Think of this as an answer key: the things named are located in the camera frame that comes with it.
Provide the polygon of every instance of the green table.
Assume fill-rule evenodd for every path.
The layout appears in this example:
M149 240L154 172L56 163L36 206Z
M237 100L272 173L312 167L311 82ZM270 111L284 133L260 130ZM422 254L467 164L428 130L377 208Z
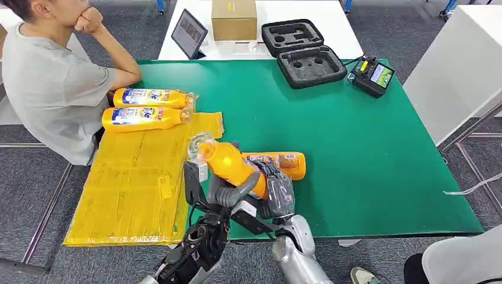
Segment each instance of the green table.
M138 87L200 95L242 151L300 151L297 213L315 237L483 232L396 77L380 99L347 80L289 87L275 60L141 62ZM231 238L257 239L231 225Z

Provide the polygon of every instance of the transparent bottle cap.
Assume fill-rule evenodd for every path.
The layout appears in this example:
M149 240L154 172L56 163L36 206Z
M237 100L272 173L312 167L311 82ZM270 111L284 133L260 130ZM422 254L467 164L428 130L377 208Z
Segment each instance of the transparent bottle cap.
M192 110L189 108L184 108L179 113L179 118L182 123L190 122L190 118L192 117Z
M213 144L213 141L214 138L207 132L200 132L194 135L190 139L190 143L188 143L187 152L189 160L202 160L202 157L199 155L199 145L202 142Z
M195 111L195 103L196 103L198 97L199 97L198 95L196 95L192 92L187 93L186 100L185 100L186 108L190 108L193 111Z

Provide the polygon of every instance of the yellow sheet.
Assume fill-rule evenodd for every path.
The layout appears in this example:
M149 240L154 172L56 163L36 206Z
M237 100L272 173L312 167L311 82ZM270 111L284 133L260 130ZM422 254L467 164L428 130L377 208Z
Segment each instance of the yellow sheet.
M67 246L172 244L185 232L182 162L194 134L223 134L220 112L168 130L103 136L66 233Z

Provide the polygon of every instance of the man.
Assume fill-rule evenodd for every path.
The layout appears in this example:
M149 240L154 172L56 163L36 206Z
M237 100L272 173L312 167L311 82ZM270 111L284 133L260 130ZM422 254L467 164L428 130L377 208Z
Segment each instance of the man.
M141 79L136 61L101 23L88 0L0 0L24 22L7 34L2 77L26 129L72 164L92 163L107 92ZM115 68L97 66L66 45L73 31L92 35Z

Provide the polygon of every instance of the yellow bottle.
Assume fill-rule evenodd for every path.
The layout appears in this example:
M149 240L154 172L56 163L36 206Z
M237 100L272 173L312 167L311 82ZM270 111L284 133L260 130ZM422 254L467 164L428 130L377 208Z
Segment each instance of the yellow bottle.
M196 159L207 163L209 169L217 176L228 181L232 185L239 186L253 172L259 171L247 156L277 156L280 154L293 154L297 156L298 167L290 167L290 172L295 178L301 179L305 175L305 157L297 152L270 152L270 153L241 153L234 145L226 142L218 142L208 133L195 135L188 145L189 159ZM257 198L267 199L266 180L263 174L260 175L258 183L253 188L251 194Z
M116 107L169 107L195 110L196 94L169 89L121 88L115 91L113 103Z
M300 152L254 152L242 153L242 158L250 161L264 161L273 163L292 180L301 180L305 177L307 164L305 155Z
M110 132L167 129L190 121L191 110L163 106L108 108L103 113L103 127Z

